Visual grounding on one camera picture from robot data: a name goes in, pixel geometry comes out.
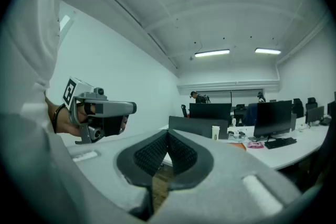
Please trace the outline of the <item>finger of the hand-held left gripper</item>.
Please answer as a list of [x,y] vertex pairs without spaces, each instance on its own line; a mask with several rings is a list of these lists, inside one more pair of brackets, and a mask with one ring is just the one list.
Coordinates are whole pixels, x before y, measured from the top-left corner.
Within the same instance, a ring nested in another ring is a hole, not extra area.
[[134,102],[109,101],[104,103],[105,115],[130,115],[137,111],[137,104]]

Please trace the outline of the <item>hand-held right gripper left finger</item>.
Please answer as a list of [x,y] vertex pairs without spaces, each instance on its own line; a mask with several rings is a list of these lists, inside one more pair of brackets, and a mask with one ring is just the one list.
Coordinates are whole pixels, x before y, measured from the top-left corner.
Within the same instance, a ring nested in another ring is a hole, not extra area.
[[1,115],[2,191],[23,200],[14,213],[24,223],[168,223],[154,211],[152,177],[133,163],[133,178],[117,167],[117,152],[84,159],[86,146],[70,152],[62,139],[18,114]]

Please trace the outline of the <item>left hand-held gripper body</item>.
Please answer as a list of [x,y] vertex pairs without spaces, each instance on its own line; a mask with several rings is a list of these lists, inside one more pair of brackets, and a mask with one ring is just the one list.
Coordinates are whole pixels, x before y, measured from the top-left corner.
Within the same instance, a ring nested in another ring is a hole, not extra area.
[[62,100],[68,109],[71,124],[78,127],[79,141],[75,144],[91,144],[104,137],[123,132],[123,115],[107,117],[108,99],[103,88],[70,77]]

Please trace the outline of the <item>person's left hand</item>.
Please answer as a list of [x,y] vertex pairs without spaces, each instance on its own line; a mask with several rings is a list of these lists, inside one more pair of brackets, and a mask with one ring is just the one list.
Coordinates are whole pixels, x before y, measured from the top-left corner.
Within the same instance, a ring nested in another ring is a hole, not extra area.
[[[77,106],[77,118],[81,123],[86,121],[87,114],[84,105]],[[61,109],[58,114],[56,133],[68,133],[75,137],[80,136],[79,127],[71,123],[67,108]]]

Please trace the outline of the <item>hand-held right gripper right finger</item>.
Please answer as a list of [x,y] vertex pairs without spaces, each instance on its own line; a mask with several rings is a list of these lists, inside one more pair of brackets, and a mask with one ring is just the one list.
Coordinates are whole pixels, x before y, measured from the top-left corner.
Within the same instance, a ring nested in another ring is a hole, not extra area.
[[195,187],[173,190],[154,223],[277,223],[301,192],[287,178],[246,151],[178,131],[209,150],[214,163]]

